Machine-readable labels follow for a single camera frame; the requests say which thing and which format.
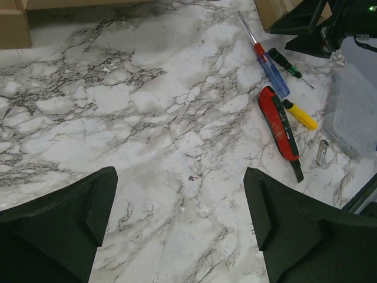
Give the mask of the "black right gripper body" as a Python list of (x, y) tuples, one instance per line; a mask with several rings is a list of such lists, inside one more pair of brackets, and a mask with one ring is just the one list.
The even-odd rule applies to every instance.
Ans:
[(332, 15), (321, 30), (322, 52), (337, 51), (345, 38), (353, 38), (355, 44), (368, 51), (376, 47), (366, 43), (376, 38), (376, 1), (329, 1)]

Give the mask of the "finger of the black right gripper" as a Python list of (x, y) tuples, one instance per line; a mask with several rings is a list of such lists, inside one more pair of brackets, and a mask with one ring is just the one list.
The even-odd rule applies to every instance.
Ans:
[(281, 11), (277, 21), (270, 27), (271, 34), (307, 35), (320, 23), (324, 1), (279, 1)]
[(330, 58), (333, 53), (326, 39), (327, 28), (316, 28), (313, 34), (299, 35), (286, 43), (285, 49), (318, 58)]

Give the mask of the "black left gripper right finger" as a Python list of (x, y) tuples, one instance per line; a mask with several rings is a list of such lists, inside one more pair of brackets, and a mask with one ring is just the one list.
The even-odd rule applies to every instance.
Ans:
[(375, 282), (376, 179), (343, 208), (249, 168), (244, 190), (270, 282)]

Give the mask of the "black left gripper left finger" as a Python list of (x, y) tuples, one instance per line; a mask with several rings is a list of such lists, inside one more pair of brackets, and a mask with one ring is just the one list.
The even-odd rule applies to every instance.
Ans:
[(105, 167), (1, 211), (1, 282), (88, 282), (117, 183)]

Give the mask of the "red black utility knife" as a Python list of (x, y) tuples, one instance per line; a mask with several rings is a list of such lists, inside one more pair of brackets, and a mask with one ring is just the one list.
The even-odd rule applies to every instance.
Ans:
[(280, 154), (290, 163), (297, 182), (300, 183), (304, 179), (299, 161), (300, 155), (279, 96), (270, 86), (264, 87), (259, 94), (258, 105), (267, 121)]

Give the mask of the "brown cardboard express box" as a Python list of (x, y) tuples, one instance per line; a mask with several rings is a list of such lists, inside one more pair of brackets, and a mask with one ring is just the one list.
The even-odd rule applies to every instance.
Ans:
[(1, 49), (32, 47), (27, 11), (134, 3), (135, 1), (1, 1)]

